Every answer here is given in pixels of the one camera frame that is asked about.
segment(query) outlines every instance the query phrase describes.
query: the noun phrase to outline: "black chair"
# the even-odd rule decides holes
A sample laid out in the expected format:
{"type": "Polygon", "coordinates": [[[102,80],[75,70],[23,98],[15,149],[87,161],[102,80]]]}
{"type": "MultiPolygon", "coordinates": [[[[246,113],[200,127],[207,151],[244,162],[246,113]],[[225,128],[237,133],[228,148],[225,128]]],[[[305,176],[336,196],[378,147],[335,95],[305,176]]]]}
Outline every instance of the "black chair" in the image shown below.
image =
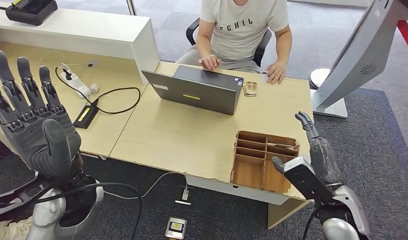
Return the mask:
{"type": "MultiPolygon", "coordinates": [[[[186,37],[188,38],[192,46],[196,44],[195,40],[193,39],[193,32],[198,28],[198,26],[199,26],[199,18],[196,19],[188,27],[188,29],[186,29],[186,37]]],[[[259,67],[261,67],[261,60],[263,59],[264,52],[266,51],[266,47],[270,39],[271,39],[271,32],[270,30],[267,30],[266,33],[264,34],[263,39],[258,45],[257,49],[255,50],[254,62],[256,62],[259,67]]]]}

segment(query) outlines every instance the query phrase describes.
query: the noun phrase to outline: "white t-shirt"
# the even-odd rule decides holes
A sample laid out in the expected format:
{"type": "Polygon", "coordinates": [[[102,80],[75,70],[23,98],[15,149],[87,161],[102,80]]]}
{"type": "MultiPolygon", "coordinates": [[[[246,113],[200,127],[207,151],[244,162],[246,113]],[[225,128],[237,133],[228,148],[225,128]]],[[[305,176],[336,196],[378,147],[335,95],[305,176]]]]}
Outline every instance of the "white t-shirt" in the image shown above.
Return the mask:
{"type": "Polygon", "coordinates": [[[274,32],[288,25],[286,0],[202,0],[201,20],[216,23],[212,50],[227,60],[252,59],[267,28],[274,32]]]}

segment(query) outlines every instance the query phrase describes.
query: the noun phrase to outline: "laptop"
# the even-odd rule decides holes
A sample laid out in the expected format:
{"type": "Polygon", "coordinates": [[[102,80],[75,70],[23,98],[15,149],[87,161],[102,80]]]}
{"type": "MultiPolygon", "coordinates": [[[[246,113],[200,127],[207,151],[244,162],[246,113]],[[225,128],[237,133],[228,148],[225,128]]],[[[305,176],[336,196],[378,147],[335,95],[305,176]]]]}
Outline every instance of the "laptop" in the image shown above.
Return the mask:
{"type": "Polygon", "coordinates": [[[179,66],[174,76],[142,70],[160,98],[234,115],[243,78],[179,66]]]}

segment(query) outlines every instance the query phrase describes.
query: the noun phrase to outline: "gray robotic hand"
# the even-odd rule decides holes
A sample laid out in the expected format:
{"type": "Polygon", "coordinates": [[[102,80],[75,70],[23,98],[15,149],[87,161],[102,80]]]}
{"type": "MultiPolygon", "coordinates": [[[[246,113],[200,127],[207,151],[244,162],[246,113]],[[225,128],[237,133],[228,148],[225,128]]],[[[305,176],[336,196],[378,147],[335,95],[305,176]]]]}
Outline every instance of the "gray robotic hand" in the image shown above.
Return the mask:
{"type": "Polygon", "coordinates": [[[72,157],[80,149],[81,138],[52,85],[48,67],[39,71],[45,105],[33,80],[30,63],[25,57],[17,61],[28,105],[15,83],[8,59],[0,51],[0,80],[15,111],[0,91],[0,126],[12,149],[27,166],[46,177],[66,177],[70,174],[72,157]]]}

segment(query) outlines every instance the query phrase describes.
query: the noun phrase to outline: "wooden sorting box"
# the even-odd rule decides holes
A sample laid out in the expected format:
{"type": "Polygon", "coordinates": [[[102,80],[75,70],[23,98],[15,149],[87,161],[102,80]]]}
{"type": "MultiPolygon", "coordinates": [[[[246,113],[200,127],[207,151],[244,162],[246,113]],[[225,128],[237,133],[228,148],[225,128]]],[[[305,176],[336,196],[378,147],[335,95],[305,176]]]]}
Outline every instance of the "wooden sorting box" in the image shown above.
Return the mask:
{"type": "Polygon", "coordinates": [[[256,189],[286,193],[291,183],[273,166],[272,157],[286,163],[299,153],[298,142],[289,137],[239,131],[230,182],[256,189]]]}

